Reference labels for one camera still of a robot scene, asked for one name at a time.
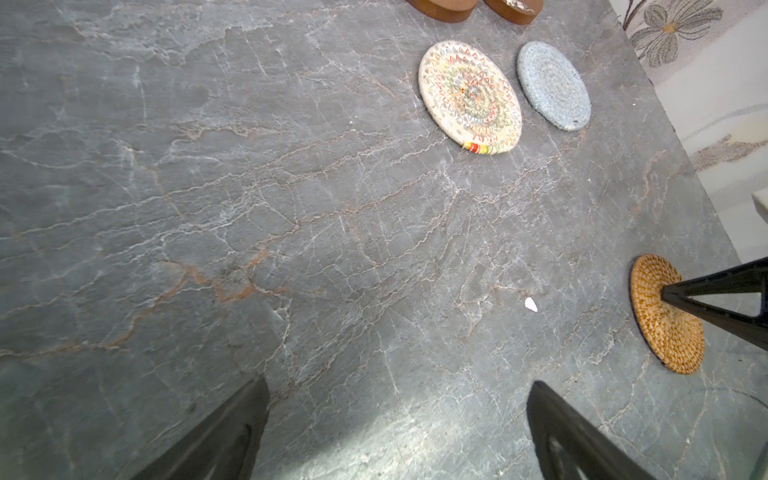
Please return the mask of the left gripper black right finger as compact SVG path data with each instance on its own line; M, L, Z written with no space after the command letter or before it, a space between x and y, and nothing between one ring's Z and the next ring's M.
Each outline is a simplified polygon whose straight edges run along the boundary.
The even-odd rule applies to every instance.
M651 477L545 382L532 384L526 413L544 478Z

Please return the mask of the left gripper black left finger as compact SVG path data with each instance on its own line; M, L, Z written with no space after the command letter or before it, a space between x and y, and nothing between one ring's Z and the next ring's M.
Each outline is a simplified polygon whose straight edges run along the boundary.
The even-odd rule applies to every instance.
M263 376L247 382L136 479L249 479L269 417Z

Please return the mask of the rattan wicker round coaster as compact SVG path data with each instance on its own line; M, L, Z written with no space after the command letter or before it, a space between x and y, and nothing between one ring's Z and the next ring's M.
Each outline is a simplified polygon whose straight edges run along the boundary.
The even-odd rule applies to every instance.
M678 270L655 254L638 257L630 273L630 299L636 322L652 352L664 366L690 375L705 353L702 321L661 298L662 288L682 282Z

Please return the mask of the blue grey woven coaster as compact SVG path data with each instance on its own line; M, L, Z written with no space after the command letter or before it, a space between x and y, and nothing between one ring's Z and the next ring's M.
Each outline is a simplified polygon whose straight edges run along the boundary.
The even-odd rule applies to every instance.
M517 58L520 84L532 107L563 131L579 131L591 117L591 100L581 75L554 46L530 41Z

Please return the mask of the woven multicolour round coaster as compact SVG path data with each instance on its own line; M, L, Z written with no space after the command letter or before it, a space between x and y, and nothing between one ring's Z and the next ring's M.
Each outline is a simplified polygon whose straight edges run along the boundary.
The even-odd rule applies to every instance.
M515 91L477 48L456 40L434 44L420 61L418 86L433 120L462 148L493 155L517 146L522 113Z

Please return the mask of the dark brown glossy coaster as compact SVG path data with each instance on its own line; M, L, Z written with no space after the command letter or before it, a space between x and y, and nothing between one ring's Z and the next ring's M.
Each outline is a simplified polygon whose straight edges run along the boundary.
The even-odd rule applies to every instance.
M499 16L518 25L528 25L543 9L543 0L485 0Z

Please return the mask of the brown cork round coaster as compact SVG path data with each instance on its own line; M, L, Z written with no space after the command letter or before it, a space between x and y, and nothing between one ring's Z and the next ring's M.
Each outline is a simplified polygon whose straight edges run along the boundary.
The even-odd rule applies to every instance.
M445 23L465 21L478 4L478 0L407 0L426 16Z

